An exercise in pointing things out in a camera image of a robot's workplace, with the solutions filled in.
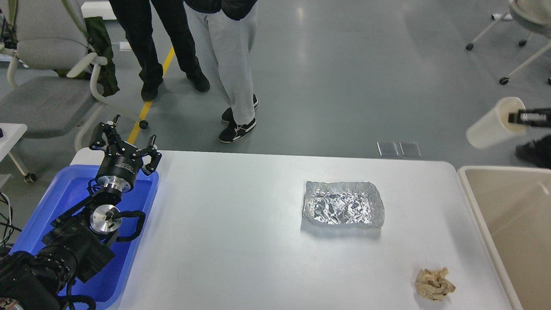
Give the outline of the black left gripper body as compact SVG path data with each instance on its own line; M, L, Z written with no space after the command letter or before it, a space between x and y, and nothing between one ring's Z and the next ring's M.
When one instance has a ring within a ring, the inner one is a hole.
M136 147L108 147L105 156L96 174L96 184L102 187L112 187L120 192L130 192L134 188L136 177L143 166L141 157L132 157L137 153Z

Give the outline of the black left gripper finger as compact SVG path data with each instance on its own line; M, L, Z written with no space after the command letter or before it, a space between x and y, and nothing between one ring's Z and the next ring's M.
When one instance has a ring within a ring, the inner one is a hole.
M136 149L133 151L133 161L136 166L136 170L142 171L144 175L150 175L157 170L157 167L162 158L162 154L158 151L155 141L157 135L152 135L145 149ZM144 157L149 157L149 163L144 163Z
M105 156L130 156L129 144L122 140L116 130L120 117L116 115L112 121L100 122L95 126L89 149L102 151Z

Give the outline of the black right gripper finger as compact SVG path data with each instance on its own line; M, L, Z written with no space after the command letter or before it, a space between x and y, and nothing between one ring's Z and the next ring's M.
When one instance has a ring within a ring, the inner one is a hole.
M518 109L508 114L509 121L549 121L550 108Z
M529 127L548 128L548 129L550 129L550 127L551 127L551 121L549 121L549 120L547 120L547 121L541 121L541 120L523 121L523 120L520 120L520 119L512 119L511 118L511 119L508 120L508 123L516 124L516 125L529 126Z

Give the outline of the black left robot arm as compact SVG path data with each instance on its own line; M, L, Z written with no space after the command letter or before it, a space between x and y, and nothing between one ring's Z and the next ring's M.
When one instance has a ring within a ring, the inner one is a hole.
M76 281L87 282L115 257L111 246L140 236L144 211L121 211L123 194L134 189L138 173L153 174L161 153L156 135L143 149L122 140L120 116L95 126L89 148L104 153L89 195L55 218L36 254L16 251L1 259L1 308L10 310L74 310L75 304L97 307L94 298L73 294Z

